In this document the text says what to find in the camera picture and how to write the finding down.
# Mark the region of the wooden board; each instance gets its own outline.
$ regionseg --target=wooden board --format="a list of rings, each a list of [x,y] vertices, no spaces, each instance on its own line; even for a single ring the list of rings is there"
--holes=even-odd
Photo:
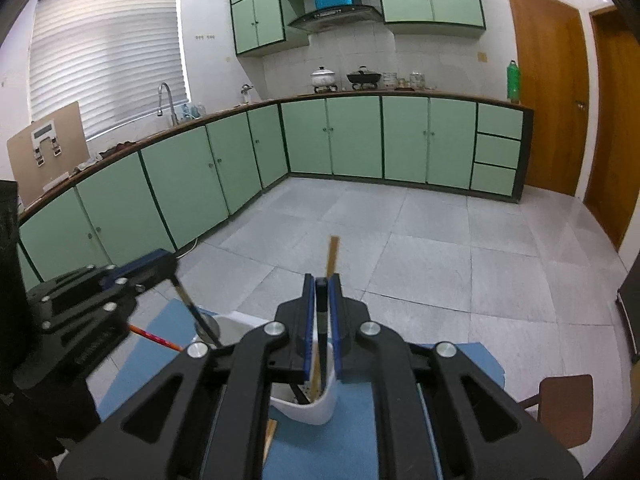
[[[640,45],[617,10],[592,16],[598,54],[598,137],[584,203],[618,249],[640,190]]]
[[[51,142],[44,140],[40,145],[44,164],[38,166],[33,155],[31,133],[53,121],[62,152],[54,156]],[[35,121],[6,142],[9,162],[18,182],[18,193],[22,204],[27,207],[39,199],[48,189],[47,185],[89,159],[89,150],[84,138],[80,107],[71,103],[60,110]]]
[[[578,9],[557,0],[510,0],[520,100],[534,109],[525,183],[574,195],[589,114],[589,72]]]

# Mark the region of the white wall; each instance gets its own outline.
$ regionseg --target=white wall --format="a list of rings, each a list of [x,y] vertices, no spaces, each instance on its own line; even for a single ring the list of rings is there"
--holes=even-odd
[[[12,179],[6,141],[31,122],[28,109],[28,48],[37,0],[22,11],[0,46],[0,179]],[[254,99],[266,96],[261,59],[238,60],[234,51],[228,0],[181,0],[185,62],[191,97],[207,112],[240,102],[240,87],[251,83]],[[197,40],[213,34],[215,38]],[[155,94],[157,87],[150,88]],[[124,140],[138,140],[170,126],[170,116],[155,114],[137,120],[89,142],[98,153]]]

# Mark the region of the window blind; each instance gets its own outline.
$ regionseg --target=window blind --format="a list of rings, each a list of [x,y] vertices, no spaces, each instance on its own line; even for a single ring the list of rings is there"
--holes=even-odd
[[[155,111],[162,81],[186,102],[176,0],[39,0],[29,76],[31,119],[78,101],[86,137]]]

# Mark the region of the floor tile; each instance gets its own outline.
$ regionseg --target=floor tile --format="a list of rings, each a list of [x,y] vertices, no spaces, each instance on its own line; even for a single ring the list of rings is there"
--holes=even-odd
[[[532,321],[556,321],[545,271],[535,256],[471,249],[471,311]]]
[[[469,196],[466,198],[466,205],[468,206],[469,210],[496,211],[514,215],[521,214],[519,204],[500,202],[498,200],[490,200],[488,198],[477,198],[475,196]]]
[[[345,286],[364,290],[389,239],[389,234],[341,224],[318,222],[291,250],[283,254],[278,266],[300,274],[326,273],[330,236],[340,237],[336,272]]]
[[[475,341],[498,359],[505,389],[517,401],[538,393],[545,377],[562,375],[556,323],[471,314],[469,342]]]
[[[398,217],[405,192],[402,188],[380,193],[347,190],[322,220],[388,233]]]
[[[574,450],[586,474],[620,436],[630,410],[629,405],[623,406],[623,382],[613,327],[560,324],[559,329],[565,374],[593,377],[591,439]]]
[[[362,301],[374,321],[392,328],[406,341],[437,343],[468,342],[470,314],[436,306],[396,300],[366,292]]]
[[[470,209],[469,228],[475,247],[538,256],[536,242],[521,215]]]
[[[545,270],[558,322],[612,323],[600,280],[591,267],[547,262]]]
[[[408,193],[392,231],[441,242],[469,245],[469,217],[464,202],[453,205],[434,195]]]
[[[238,308],[273,269],[207,244],[197,249],[199,261],[181,281],[197,305],[218,314]],[[175,298],[175,291],[171,288],[166,296]]]
[[[470,248],[392,234],[367,291],[468,312]]]
[[[343,193],[342,190],[309,189],[294,186],[286,190],[267,209],[290,216],[318,220]]]
[[[117,374],[118,367],[110,357],[107,357],[100,366],[86,378],[86,384],[89,387],[89,391],[96,405],[100,404]]]
[[[258,262],[277,265],[313,225],[303,218],[266,210],[238,229],[220,247]]]

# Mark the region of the countertop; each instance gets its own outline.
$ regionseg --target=countertop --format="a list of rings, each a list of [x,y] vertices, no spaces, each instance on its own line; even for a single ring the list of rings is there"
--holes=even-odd
[[[468,94],[456,94],[451,92],[441,92],[435,90],[423,90],[423,91],[397,91],[397,90],[349,90],[349,91],[339,91],[339,92],[325,92],[320,94],[306,94],[306,95],[297,95],[285,98],[277,98],[277,99],[266,99],[265,101],[260,101],[257,103],[252,103],[250,105],[240,105],[234,108],[228,108],[227,110],[220,110],[219,112],[215,112],[213,114],[207,114],[196,120],[189,121],[187,123],[178,124],[177,126],[172,126],[166,130],[153,134],[151,136],[145,137],[134,143],[133,145],[127,146],[126,148],[120,150],[119,152],[113,153],[110,156],[107,156],[103,160],[100,160],[89,166],[84,171],[80,173],[76,173],[73,176],[70,176],[65,181],[58,184],[56,187],[47,191],[43,196],[41,196],[36,202],[32,203],[30,206],[25,208],[25,210],[20,214],[19,221],[23,223],[27,221],[31,216],[37,213],[40,209],[46,206],[53,199],[59,197],[66,190],[71,187],[77,185],[79,182],[82,182],[87,177],[91,176],[94,173],[97,173],[101,169],[107,167],[114,162],[117,162],[121,158],[124,158],[131,153],[137,152],[147,146],[155,144],[156,142],[160,142],[161,140],[167,139],[169,137],[173,137],[174,135],[181,134],[188,130],[193,130],[194,128],[204,126],[205,124],[212,123],[214,121],[224,119],[226,117],[245,112],[247,110],[253,110],[254,108],[261,108],[263,106],[268,106],[272,104],[279,103],[287,103],[293,101],[303,101],[309,99],[325,99],[325,98],[333,98],[333,97],[354,97],[354,96],[423,96],[423,97],[443,97],[443,98],[459,98],[462,100],[469,100],[479,103],[486,103],[491,105],[499,105],[499,106],[507,106],[509,108],[516,108],[518,110],[527,110],[527,107],[516,105],[508,101],[501,101],[498,99],[491,99],[482,96],[468,95]]]

